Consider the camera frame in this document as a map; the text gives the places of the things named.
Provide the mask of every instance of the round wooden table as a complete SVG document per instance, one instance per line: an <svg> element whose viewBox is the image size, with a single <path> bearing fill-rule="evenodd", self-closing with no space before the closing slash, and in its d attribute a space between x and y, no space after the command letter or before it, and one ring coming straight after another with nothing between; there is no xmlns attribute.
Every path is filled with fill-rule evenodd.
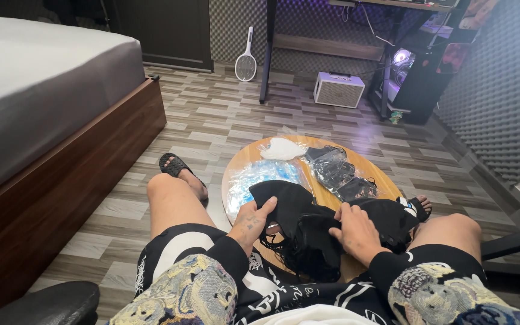
<svg viewBox="0 0 520 325"><path fill-rule="evenodd" d="M301 135L285 135L283 137L293 142L296 142L297 144L306 144L310 147L322 147L326 144L330 146L339 146L338 144L335 144L330 141L313 137L304 137ZM262 157L260 156L260 150L258 149L258 147L260 145L268 147L271 138L272 137L258 140L249 144L242 150L238 151L238 153L234 155L232 160L230 160L230 163L227 165L226 171L224 172L224 175L222 177L222 203L224 204L224 208L227 207L228 201L229 181L231 178L229 171L243 169L245 166L249 165L249 163L261 160ZM368 159L365 159L358 153L346 147L340 147L346 150L348 162L353 164L357 169L364 172L364 175L361 176L364 176L365 178L374 178L376 185L383 192L383 194L380 195L379 198L395 200L397 197L401 196L401 192L396 187L396 185L378 167L376 167ZM312 194L316 197L317 203L319 205L325 205L330 209L338 210L341 203L340 200L338 200L336 196L334 196L329 190L324 188L314 177L312 177L310 173L310 168L305 163L300 162L300 165L302 166L302 170L306 175L308 183L312 189ZM232 224L232 220L230 217L228 217L228 220L230 221L230 224ZM264 245L262 245L259 240L256 240L254 247L256 247L258 251L260 251L260 254L268 262L282 270L286 270L290 273L293 273L291 270L287 269L284 266L284 264L272 250L268 249L267 247L264 247ZM365 270L365 266L362 265L360 262L356 261L350 255L342 255L340 264L340 273L342 276L340 277L339 281L346 283L360 275Z"/></svg>

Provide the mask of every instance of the electric fly swatter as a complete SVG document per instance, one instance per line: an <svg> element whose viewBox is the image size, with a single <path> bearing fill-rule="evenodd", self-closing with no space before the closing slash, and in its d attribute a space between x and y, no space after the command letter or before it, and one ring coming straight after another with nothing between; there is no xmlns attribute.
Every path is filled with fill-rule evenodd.
<svg viewBox="0 0 520 325"><path fill-rule="evenodd" d="M254 28L250 26L248 29L248 41L246 43L246 51L238 57L234 70L236 77L244 82L249 82L256 74L256 59L250 53L252 46L252 32Z"/></svg>

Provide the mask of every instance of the hand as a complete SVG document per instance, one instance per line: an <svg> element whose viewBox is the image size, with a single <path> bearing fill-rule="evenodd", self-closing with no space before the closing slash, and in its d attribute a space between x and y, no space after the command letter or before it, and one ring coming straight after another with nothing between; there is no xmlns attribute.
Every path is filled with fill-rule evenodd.
<svg viewBox="0 0 520 325"><path fill-rule="evenodd" d="M328 233L365 267L369 267L373 257L378 253L390 252L380 245L379 232L366 211L362 211L359 206L350 207L348 203L342 203L334 218L342 223L342 230L330 228Z"/></svg>
<svg viewBox="0 0 520 325"><path fill-rule="evenodd" d="M236 221L227 236L240 244L246 256L252 253L252 245L260 237L266 225L266 217L274 211L276 203L277 198L271 197L261 209L256 206L256 201L250 201L240 207Z"/></svg>

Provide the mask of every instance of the speaker grille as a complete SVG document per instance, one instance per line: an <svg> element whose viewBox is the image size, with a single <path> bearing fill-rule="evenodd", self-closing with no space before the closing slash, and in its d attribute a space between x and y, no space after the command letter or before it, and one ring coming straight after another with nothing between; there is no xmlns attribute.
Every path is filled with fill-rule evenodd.
<svg viewBox="0 0 520 325"><path fill-rule="evenodd" d="M357 85L322 81L317 102L322 104L356 108L364 88Z"/></svg>

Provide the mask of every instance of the black slide sandal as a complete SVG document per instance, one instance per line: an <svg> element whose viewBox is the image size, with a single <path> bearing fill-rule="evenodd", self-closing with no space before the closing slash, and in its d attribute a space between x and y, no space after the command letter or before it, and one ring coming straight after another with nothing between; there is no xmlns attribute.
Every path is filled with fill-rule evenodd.
<svg viewBox="0 0 520 325"><path fill-rule="evenodd" d="M425 207L423 206L421 201L415 197L410 199L408 203L414 205L414 207L416 208L416 217L420 222L425 222L426 219L430 217L430 212L433 211L433 208L430 208L429 212L425 211Z"/></svg>
<svg viewBox="0 0 520 325"><path fill-rule="evenodd" d="M166 162L172 157L174 157L174 159L170 160L168 166L164 166ZM181 158L171 152L163 154L162 158L159 159L159 169L162 171L162 173L169 174L172 177L178 177L178 174L184 168L192 173L192 175L196 176L196 174L192 172L190 167L188 167ZM204 184L201 179L198 178L198 180L202 183L203 187L206 187L206 184Z"/></svg>

